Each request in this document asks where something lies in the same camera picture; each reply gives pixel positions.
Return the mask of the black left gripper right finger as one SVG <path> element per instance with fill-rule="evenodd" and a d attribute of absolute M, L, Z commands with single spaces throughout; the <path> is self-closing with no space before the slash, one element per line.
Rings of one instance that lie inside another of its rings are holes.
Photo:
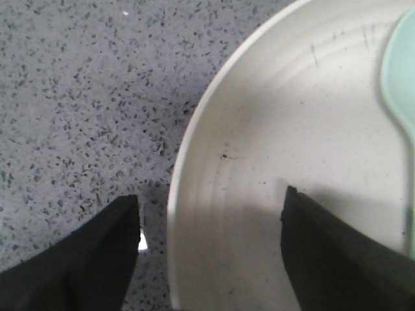
<path fill-rule="evenodd" d="M 413 310 L 414 261 L 289 186 L 281 256 L 301 310 Z"/>

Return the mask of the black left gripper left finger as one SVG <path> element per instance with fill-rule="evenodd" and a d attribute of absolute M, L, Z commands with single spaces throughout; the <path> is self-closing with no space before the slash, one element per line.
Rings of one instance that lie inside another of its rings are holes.
<path fill-rule="evenodd" d="M 2 310 L 121 310 L 140 242 L 137 196 L 120 196 L 69 236 L 1 273 Z"/>

